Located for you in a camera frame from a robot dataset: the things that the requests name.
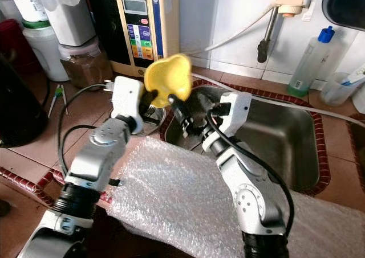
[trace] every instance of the white tube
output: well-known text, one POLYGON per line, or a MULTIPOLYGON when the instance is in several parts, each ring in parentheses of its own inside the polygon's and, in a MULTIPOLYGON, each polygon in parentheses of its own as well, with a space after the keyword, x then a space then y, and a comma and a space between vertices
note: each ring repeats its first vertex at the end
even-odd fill
MULTIPOLYGON (((229 90, 229 91, 232 91, 232 92, 237 92, 238 91, 238 90, 236 90, 232 87, 229 87, 229 86, 227 86, 223 83, 220 83, 219 81, 212 80, 208 77, 205 77, 205 76, 202 76, 202 75, 199 75, 199 74, 196 74, 196 73, 192 73, 192 76, 197 77, 197 78, 202 79, 202 80, 209 81, 211 83, 216 84, 219 87, 222 87, 222 88, 224 88, 226 90, 229 90)), ((316 108, 311 108, 311 107, 300 106, 300 105, 297 105, 297 104, 282 103, 281 101, 269 100, 269 99, 265 99, 263 97, 258 97, 258 96, 255 96, 255 95, 253 95, 252 98, 257 100, 257 101, 264 102, 264 103, 270 103, 270 104, 279 105, 279 106, 283 106, 283 107, 294 108, 294 109, 299 109, 299 110, 305 110, 305 111, 310 111, 310 112, 314 112, 314 113, 324 114, 326 116, 335 117, 335 118, 339 118, 341 120, 349 121, 351 123, 357 124, 357 125, 365 128, 365 124, 362 123, 361 121, 356 120, 356 119, 351 118, 351 117, 344 116, 342 114, 336 114, 336 113, 333 113, 333 112, 320 110, 320 109, 316 109, 316 108)))
POLYGON ((235 38, 237 38, 241 33, 245 32, 247 29, 249 29, 251 26, 253 26, 255 23, 257 23, 262 17, 264 17, 274 7, 275 6, 271 3, 270 5, 267 6, 266 9, 264 9, 264 11, 259 15, 259 17, 256 18, 251 24, 249 24, 249 25, 245 26, 244 28, 238 30, 233 35, 231 35, 230 37, 220 41, 219 43, 208 46, 205 49, 195 50, 195 51, 190 51, 190 52, 183 52, 183 53, 187 54, 187 55, 197 54, 197 53, 207 52, 207 51, 216 49, 217 47, 223 46, 224 44, 226 44, 226 43, 230 42, 231 40, 234 40, 235 38))

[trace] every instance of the cup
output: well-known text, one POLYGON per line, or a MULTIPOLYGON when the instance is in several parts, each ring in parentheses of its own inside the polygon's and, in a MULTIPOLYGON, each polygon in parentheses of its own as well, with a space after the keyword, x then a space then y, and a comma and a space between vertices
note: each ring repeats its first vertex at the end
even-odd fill
POLYGON ((340 106, 350 97, 361 85, 362 81, 350 86, 342 85, 341 82, 348 73, 334 73, 321 91, 321 100, 329 106, 340 106))

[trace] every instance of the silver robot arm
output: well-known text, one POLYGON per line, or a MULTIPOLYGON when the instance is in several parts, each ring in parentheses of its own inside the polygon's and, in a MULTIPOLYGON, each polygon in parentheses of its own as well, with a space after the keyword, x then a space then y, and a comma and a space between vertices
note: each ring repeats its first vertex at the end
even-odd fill
POLYGON ((18 255, 19 258, 85 257, 85 234, 93 224, 96 203, 109 183, 116 161, 125 152, 131 132, 142 130, 139 103, 143 84, 116 77, 111 118, 96 128, 72 162, 60 197, 47 210, 18 255))
MULTIPOLYGON (((221 104, 229 105, 219 129, 233 137, 247 120, 252 95, 224 93, 221 104)), ((229 146, 209 125, 203 130, 203 149, 218 158, 216 164, 232 193, 245 241, 245 257, 288 257, 283 212, 286 199, 280 185, 256 161, 229 146)), ((237 144, 250 150, 244 142, 237 144)))

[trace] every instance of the yellow rubber toy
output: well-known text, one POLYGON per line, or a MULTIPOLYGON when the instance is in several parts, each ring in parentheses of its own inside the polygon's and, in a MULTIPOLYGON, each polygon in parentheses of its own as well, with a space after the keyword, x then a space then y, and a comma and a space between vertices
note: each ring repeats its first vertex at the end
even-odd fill
POLYGON ((168 106, 170 94, 187 100, 192 90, 191 67, 190 59, 184 54, 175 54, 152 63, 144 74, 146 90, 159 92, 152 105, 157 108, 168 106))

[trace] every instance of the brown tile countertop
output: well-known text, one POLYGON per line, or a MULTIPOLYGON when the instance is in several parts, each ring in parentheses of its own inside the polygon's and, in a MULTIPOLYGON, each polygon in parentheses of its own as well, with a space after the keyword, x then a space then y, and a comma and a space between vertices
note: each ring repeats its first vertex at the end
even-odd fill
MULTIPOLYGON (((200 73, 223 83, 231 83, 288 95, 286 92, 286 85, 284 84, 257 80, 197 67, 194 67, 193 72, 200 73)), ((43 76, 34 76, 25 79, 39 101, 42 101, 45 94, 45 85, 43 84, 43 80, 43 76)), ((51 96, 54 92, 55 86, 56 83, 51 84, 51 96)), ((70 83, 64 83, 64 86, 67 97, 70 97, 77 92, 77 89, 70 83)), ((69 108, 70 115, 66 116, 64 119, 63 132, 66 132, 66 130, 70 127, 77 124, 88 124, 94 126, 100 125, 107 118, 111 110, 109 99, 110 94, 102 92, 88 92, 81 95, 80 99, 75 100, 69 108)), ((350 100, 347 100, 345 104, 336 108, 324 105, 319 99, 318 91, 311 91, 308 96, 302 99, 316 108, 329 110, 346 116, 357 113, 350 100)), ((47 110, 50 106, 50 101, 51 97, 49 98, 46 106, 47 110)), ((61 100, 58 100, 55 104, 46 131, 43 132, 43 134, 35 141, 18 148, 0 149, 0 167, 6 171, 11 171, 22 179, 26 179, 35 186, 37 186, 37 184, 40 185, 39 181, 42 180, 42 178, 50 171, 59 170, 55 133, 57 117, 61 107, 62 102, 61 100)), ((325 131, 328 162, 331 172, 331 181, 330 184, 315 197, 365 212, 365 192, 362 190, 360 185, 356 169, 355 155, 351 147, 351 138, 348 133, 347 124, 345 121, 332 117, 322 116, 322 119, 325 131)), ((65 159, 68 166, 70 166, 75 154, 85 143, 87 136, 87 130, 80 129, 71 134, 69 139, 66 141, 65 159)), ((156 138, 159 137, 158 133, 155 133, 152 136, 156 138)), ((131 138, 124 157, 118 161, 114 168, 112 178, 115 178, 119 170, 125 166, 128 154, 142 140, 143 137, 131 138)), ((13 180, 14 183, 9 183, 9 179, 5 179, 4 175, 1 178, 0 175, 0 182, 24 193, 24 190, 19 188, 19 181, 17 181, 16 178, 13 180)), ((43 182, 45 183, 44 191, 47 192, 50 197, 56 198, 60 190, 60 184, 57 184, 56 182, 48 182, 48 176, 46 176, 46 181, 43 180, 42 183, 43 182)), ((104 201, 99 201, 99 205, 104 208, 109 206, 109 204, 104 201)))

